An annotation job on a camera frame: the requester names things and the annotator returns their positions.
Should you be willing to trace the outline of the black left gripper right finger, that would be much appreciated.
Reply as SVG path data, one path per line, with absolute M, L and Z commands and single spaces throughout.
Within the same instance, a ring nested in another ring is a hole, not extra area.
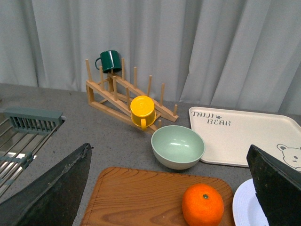
M 256 197 L 270 226 L 301 224 L 301 174 L 255 145 L 247 153 Z

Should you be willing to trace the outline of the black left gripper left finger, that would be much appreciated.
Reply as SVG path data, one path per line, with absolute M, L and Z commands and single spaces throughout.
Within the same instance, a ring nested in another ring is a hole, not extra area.
M 0 205 L 2 226 L 71 226 L 86 187 L 92 148 L 85 143 Z

